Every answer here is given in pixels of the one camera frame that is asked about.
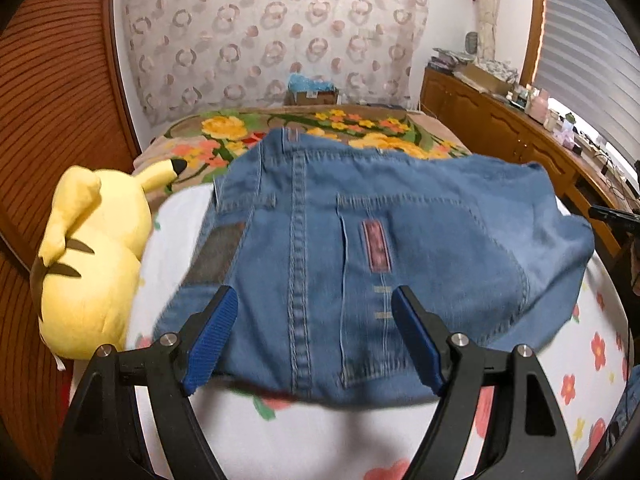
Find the blue denim jeans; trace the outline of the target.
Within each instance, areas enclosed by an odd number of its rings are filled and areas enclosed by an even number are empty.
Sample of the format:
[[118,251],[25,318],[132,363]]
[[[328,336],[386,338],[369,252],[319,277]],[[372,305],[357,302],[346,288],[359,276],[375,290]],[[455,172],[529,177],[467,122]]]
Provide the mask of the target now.
[[594,251],[539,165],[418,159],[270,131],[216,177],[194,255],[154,334],[222,285],[238,316],[217,364],[260,390],[335,405],[428,397],[392,315],[399,286],[483,346],[541,348]]

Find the cardboard box on sideboard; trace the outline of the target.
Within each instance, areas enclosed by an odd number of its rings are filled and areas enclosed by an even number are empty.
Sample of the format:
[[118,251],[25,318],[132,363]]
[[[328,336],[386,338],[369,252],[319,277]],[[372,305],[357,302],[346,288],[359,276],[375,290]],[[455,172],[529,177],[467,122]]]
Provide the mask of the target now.
[[506,96],[518,81],[518,71],[508,63],[497,60],[476,60],[459,64],[454,76],[478,92]]

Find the patterned sheer curtain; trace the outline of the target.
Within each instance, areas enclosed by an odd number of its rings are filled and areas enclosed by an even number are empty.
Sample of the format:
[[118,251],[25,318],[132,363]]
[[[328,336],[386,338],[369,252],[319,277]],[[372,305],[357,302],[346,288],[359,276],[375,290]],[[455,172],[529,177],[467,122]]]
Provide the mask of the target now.
[[281,104],[293,75],[349,103],[406,105],[428,0],[122,0],[134,88],[152,125]]

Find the yellow Pikachu plush toy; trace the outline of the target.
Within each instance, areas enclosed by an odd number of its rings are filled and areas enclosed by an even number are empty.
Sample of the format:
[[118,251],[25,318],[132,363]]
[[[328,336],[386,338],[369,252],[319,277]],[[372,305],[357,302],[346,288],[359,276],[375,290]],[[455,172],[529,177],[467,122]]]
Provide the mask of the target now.
[[40,338],[57,359],[88,360],[102,344],[122,349],[153,225],[146,196],[184,170],[178,158],[140,174],[64,171],[29,279]]

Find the long wooden sideboard cabinet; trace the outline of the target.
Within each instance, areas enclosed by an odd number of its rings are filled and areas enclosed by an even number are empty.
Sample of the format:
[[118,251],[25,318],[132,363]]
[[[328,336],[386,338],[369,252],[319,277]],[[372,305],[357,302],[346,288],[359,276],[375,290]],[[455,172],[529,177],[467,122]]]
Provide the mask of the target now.
[[433,114],[474,154],[514,164],[538,162],[555,194],[583,216],[593,205],[630,211],[625,185],[602,176],[585,154],[570,151],[524,113],[480,93],[453,76],[427,67],[420,97]]

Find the grey striped window blind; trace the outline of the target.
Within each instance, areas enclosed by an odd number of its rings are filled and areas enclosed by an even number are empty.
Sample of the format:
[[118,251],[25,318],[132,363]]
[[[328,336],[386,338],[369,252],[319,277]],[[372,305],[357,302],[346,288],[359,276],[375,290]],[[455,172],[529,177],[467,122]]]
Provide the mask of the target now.
[[544,0],[535,84],[639,158],[639,55],[605,0]]

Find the pink bottle on sideboard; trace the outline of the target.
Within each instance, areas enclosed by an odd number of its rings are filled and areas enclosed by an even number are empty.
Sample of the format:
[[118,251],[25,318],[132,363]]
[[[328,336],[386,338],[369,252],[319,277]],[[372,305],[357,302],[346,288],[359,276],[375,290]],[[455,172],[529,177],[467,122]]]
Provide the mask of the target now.
[[548,99],[549,92],[544,89],[540,89],[532,98],[529,100],[529,108],[527,115],[539,122],[541,125],[547,119],[548,115]]

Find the brown louvered wardrobe door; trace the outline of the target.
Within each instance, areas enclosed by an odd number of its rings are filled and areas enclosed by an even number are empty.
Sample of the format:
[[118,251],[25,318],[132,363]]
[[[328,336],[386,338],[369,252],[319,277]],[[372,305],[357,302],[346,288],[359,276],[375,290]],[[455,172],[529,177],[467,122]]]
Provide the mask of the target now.
[[50,476],[70,374],[38,333],[29,272],[72,165],[139,155],[117,61],[113,0],[1,0],[1,474]]

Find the cardboard box with blue items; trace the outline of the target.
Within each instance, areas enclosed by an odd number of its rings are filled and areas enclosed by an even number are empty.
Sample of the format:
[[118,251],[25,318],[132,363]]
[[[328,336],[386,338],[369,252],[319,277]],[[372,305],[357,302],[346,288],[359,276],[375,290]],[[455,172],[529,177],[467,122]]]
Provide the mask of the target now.
[[334,105],[338,100],[338,90],[331,81],[308,78],[299,73],[288,77],[286,105]]

